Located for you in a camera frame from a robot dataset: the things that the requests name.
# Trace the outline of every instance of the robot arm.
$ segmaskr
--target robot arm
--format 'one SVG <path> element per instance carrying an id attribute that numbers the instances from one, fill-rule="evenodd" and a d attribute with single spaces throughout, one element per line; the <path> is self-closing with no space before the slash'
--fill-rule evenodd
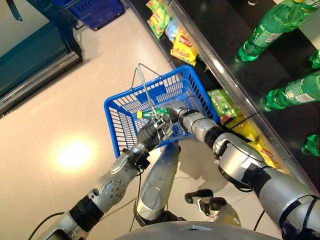
<path id="1" fill-rule="evenodd" d="M 206 143 L 219 160 L 219 171 L 238 188 L 252 189 L 283 239 L 319 239 L 320 199 L 296 179 L 265 164 L 254 148 L 181 102 L 169 106 L 180 124 Z"/>
<path id="2" fill-rule="evenodd" d="M 123 149 L 111 169 L 97 182 L 95 188 L 69 211 L 66 211 L 38 240 L 84 240 L 103 215 L 125 195 L 127 186 L 140 169 L 150 164 L 148 151 L 157 142 L 158 130 L 165 124 L 160 119 L 155 124 L 144 126 L 137 136 L 138 143 Z"/>

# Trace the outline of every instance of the green plastic bottle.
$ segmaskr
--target green plastic bottle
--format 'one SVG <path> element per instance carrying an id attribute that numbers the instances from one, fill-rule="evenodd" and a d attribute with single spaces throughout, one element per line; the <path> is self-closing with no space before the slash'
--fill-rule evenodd
<path id="1" fill-rule="evenodd" d="M 320 49 L 309 57 L 309 61 L 314 69 L 320 68 Z"/>
<path id="2" fill-rule="evenodd" d="M 266 111 L 320 101 L 320 71 L 269 91 L 261 100 Z"/>
<path id="3" fill-rule="evenodd" d="M 320 136 L 317 134 L 308 136 L 301 150 L 306 155 L 320 157 Z"/>
<path id="4" fill-rule="evenodd" d="M 306 18 L 317 11 L 318 8 L 320 8 L 320 0 L 305 0 L 305 2 L 301 3 L 290 27 L 285 32 L 288 33 L 295 30 Z"/>
<path id="5" fill-rule="evenodd" d="M 166 107 L 156 107 L 154 110 L 159 115 L 160 114 L 166 114 L 166 115 L 169 116 L 169 112 L 168 112 Z M 148 111 L 137 111 L 136 112 L 136 117 L 138 119 L 152 119 L 153 115 L 152 115 L 152 111 L 151 110 L 148 110 Z"/>
<path id="6" fill-rule="evenodd" d="M 271 43 L 285 32 L 304 0 L 284 0 L 268 10 L 248 40 L 239 48 L 243 62 L 257 59 Z"/>

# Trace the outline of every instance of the snack package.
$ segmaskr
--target snack package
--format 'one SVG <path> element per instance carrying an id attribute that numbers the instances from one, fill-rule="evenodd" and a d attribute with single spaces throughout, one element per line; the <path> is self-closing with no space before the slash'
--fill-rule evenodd
<path id="1" fill-rule="evenodd" d="M 167 14 L 163 6 L 159 6 L 147 21 L 152 32 L 159 39 L 165 32 L 165 28 L 170 22 L 171 17 Z"/>
<path id="2" fill-rule="evenodd" d="M 189 39 L 178 29 L 170 54 L 192 66 L 196 65 L 197 51 Z"/>
<path id="3" fill-rule="evenodd" d="M 264 158 L 264 162 L 267 165 L 269 165 L 274 169 L 279 168 L 279 165 L 277 161 L 275 161 L 274 156 L 269 151 L 269 148 L 267 147 L 267 145 L 262 142 L 262 140 L 259 140 L 258 142 L 257 141 L 249 142 L 248 144 L 253 148 L 255 148 L 261 154 L 261 156 Z"/>
<path id="4" fill-rule="evenodd" d="M 177 36 L 178 31 L 178 25 L 176 22 L 172 19 L 168 26 L 166 26 L 164 33 L 167 35 L 168 39 L 174 44 Z"/>
<path id="5" fill-rule="evenodd" d="M 230 122 L 225 124 L 225 127 L 228 129 L 232 128 L 232 131 L 244 136 L 250 141 L 257 141 L 259 139 L 258 133 L 252 127 L 248 120 L 245 120 L 243 115 L 237 116 L 236 118 L 232 119 Z"/>
<path id="6" fill-rule="evenodd" d="M 211 99 L 222 125 L 224 125 L 229 119 L 242 115 L 224 89 L 211 90 L 208 91 L 207 94 Z"/>
<path id="7" fill-rule="evenodd" d="M 154 13 L 159 5 L 161 4 L 162 0 L 150 0 L 145 5 Z"/>

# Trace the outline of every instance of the tile floor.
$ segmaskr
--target tile floor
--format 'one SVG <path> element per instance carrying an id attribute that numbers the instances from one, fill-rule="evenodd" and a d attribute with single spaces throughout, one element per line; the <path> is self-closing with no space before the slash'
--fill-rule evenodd
<path id="1" fill-rule="evenodd" d="M 130 9 L 97 32 L 82 28 L 75 35 L 85 61 L 0 119 L 1 239 L 27 239 L 45 217 L 73 207 L 108 171 L 115 157 L 103 103 L 130 87 L 138 63 L 159 73 L 172 69 Z M 262 211 L 255 195 L 229 184 L 204 144 L 187 139 L 180 145 L 169 210 L 187 220 L 208 221 L 195 205 L 185 202 L 184 195 L 209 188 L 233 205 L 244 228 L 253 229 Z M 158 154 L 153 151 L 151 162 Z M 135 179 L 113 209 L 133 199 L 137 189 Z M 100 222 L 88 239 L 111 240 L 127 233 L 132 216 L 131 204 Z M 257 231 L 281 236 L 267 215 Z"/>

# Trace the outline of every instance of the blue basket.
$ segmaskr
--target blue basket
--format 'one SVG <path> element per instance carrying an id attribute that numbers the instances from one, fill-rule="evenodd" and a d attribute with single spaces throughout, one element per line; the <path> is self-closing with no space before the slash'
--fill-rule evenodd
<path id="1" fill-rule="evenodd" d="M 88 28 L 97 29 L 125 12 L 120 0 L 53 0 Z"/>
<path id="2" fill-rule="evenodd" d="M 173 101 L 187 103 L 190 109 L 196 109 L 207 118 L 219 121 L 217 112 L 203 88 L 197 74 L 191 66 L 183 65 L 146 83 L 149 95 L 155 107 L 165 106 Z M 137 111 L 150 109 L 145 89 L 142 85 L 107 98 L 104 111 L 109 125 L 115 157 L 119 157 L 123 148 L 131 148 L 137 142 L 138 131 L 148 122 L 138 119 Z M 175 123 L 172 135 L 158 146 L 176 141 L 189 135 L 189 132 Z"/>

